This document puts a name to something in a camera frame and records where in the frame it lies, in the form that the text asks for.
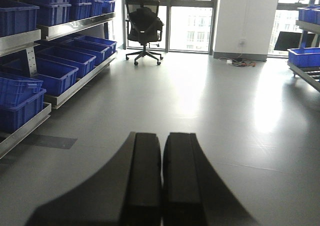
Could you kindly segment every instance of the chair base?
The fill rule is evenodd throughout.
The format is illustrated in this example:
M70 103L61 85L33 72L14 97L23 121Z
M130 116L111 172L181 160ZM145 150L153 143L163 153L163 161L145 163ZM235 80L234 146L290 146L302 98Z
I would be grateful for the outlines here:
M149 56L149 57L155 59L157 65L160 65L161 62L160 62L159 59L158 59L157 57L155 57L154 55L159 55L159 56L160 56L160 60L163 59L161 53L147 51L147 45L144 45L144 46L143 46L143 50L142 50L142 51L127 53L127 54L125 55L125 59L126 59L126 60L129 60L129 58L128 58L129 55L137 55L137 57L134 59L134 65L138 65L137 60L140 59L141 57L144 57L144 56Z

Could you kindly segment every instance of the wall outlet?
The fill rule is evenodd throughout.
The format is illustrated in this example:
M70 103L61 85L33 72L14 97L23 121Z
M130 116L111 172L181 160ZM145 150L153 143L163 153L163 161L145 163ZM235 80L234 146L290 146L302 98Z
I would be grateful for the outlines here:
M245 44L246 44L246 39L245 38L240 38L239 39L239 43L238 43L238 45L239 45L239 47L244 47L245 46Z

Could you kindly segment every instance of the wall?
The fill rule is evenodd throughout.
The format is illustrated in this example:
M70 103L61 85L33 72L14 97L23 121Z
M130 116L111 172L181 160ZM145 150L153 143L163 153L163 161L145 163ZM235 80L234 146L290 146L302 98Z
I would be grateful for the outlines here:
M213 57L243 54L252 60L267 60L277 3L278 0L218 0Z

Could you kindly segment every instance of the metal rack frame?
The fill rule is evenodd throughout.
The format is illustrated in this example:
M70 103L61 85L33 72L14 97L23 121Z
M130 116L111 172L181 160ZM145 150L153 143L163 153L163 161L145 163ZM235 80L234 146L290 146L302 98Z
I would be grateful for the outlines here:
M15 132L11 134L1 132L1 137L5 139L0 141L0 159L9 153L15 146L17 146L17 144L31 134L44 121L46 121L50 117L50 113L51 104L43 103L43 110L18 128Z
M76 33L100 24L104 24L114 19L115 13L102 14L95 17L85 18L77 21L63 23L55 26L42 26L37 25L36 30L14 34L6 37L0 37L0 57L9 55L18 51L25 50L30 75L37 73L37 66L35 62L34 46L37 44L34 41L40 39L53 40L62 36ZM57 109L70 99L77 91L85 86L90 80L92 80L98 73L109 66L113 61L117 52L111 55L107 60L95 67L85 77L79 79L72 87L65 91L58 97L44 95L43 110L26 122L15 132L9 134L0 131L0 159L4 157L9 151L11 151L17 144L19 144L24 138L31 134L38 126L50 117L52 108Z
M297 20L295 24L303 30L303 34L311 32L316 35L320 35L320 25L318 24L300 20ZM300 45L305 45L305 37L303 37L303 34ZM297 67L289 61L288 66L292 70L294 76L299 75L300 78L302 78L304 81L306 81L308 84L310 84L312 87L314 87L317 91L320 92L320 82L317 81L320 79L320 67Z
M107 23L109 21L112 21L115 17L116 13L111 12L54 26L37 25L37 28L41 29L41 39L50 41L79 32L81 30L86 30L91 27Z
M51 103L53 109L60 108L67 100L69 100L76 92L83 88L89 81L91 81L95 76L97 76L103 69L107 68L109 64L117 57L118 52L112 54L109 58L103 61L101 64L96 66L92 71L90 71L86 76L80 78L73 86L67 89L59 96L52 96L45 94L44 101Z

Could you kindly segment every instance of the blue bin handle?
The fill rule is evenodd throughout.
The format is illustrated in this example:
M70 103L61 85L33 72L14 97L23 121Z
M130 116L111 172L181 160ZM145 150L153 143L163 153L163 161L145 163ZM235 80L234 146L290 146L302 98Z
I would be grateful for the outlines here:
M36 89L38 85L36 83L28 83L28 89Z

